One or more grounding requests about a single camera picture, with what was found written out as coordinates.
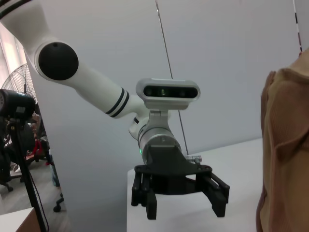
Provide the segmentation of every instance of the screw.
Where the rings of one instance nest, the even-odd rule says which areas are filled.
[[[186,156],[185,159],[191,163],[200,164],[202,162],[201,156]]]

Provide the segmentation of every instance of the chair wheel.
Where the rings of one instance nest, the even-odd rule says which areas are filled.
[[[56,205],[56,206],[54,207],[54,212],[55,212],[55,213],[60,212],[60,210],[61,210],[61,206],[60,206],[60,205]]]

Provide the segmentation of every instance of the black joint cap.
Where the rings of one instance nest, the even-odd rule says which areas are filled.
[[[75,51],[65,43],[49,43],[39,54],[39,67],[50,79],[67,80],[78,69],[78,57]]]

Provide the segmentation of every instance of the black stripe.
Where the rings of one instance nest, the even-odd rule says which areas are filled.
[[[130,94],[128,93],[128,91],[126,92],[126,99],[125,99],[125,102],[122,104],[122,106],[120,107],[120,109],[114,114],[112,115],[111,117],[116,117],[118,114],[121,113],[121,111],[124,109],[124,107],[126,106],[127,104],[127,101],[129,100],[130,98]]]
[[[138,121],[138,119],[136,117],[133,120],[136,122],[136,124],[138,124],[140,122],[140,121]]]
[[[141,133],[144,131],[144,127],[145,127],[145,126],[146,126],[146,125],[142,126],[142,128],[140,129],[140,132],[139,132],[139,134],[138,134],[138,136],[137,136],[137,142],[138,142],[139,147],[140,147],[140,135],[141,135]]]
[[[118,101],[117,101],[116,104],[112,107],[112,109],[110,109],[109,111],[106,112],[107,115],[110,114],[111,112],[113,112],[113,111],[118,107],[118,105],[120,104],[122,98],[124,97],[124,94],[125,94],[125,90],[124,90],[124,88],[122,88],[121,94],[120,94],[120,97],[119,97]]]
[[[24,5],[25,3],[29,2],[31,0],[21,0],[18,1],[17,3],[14,3],[13,5],[9,6],[8,8],[4,9],[2,12],[0,12],[0,19],[5,17],[8,13],[12,12],[13,10],[17,9],[21,5]],[[2,4],[0,3],[0,7],[6,4],[9,1],[4,1]]]

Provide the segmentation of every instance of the white backdrop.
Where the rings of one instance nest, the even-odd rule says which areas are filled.
[[[309,1],[295,0],[299,33],[303,50],[309,48]]]
[[[181,113],[189,153],[261,136],[266,77],[299,54],[292,0],[158,0],[174,79],[201,88]]]
[[[51,31],[130,93],[142,78],[170,78],[154,1],[41,2]],[[125,231],[126,174],[142,163],[127,130],[134,115],[112,119],[73,89],[30,72],[73,231]],[[185,150],[177,117],[170,125]]]

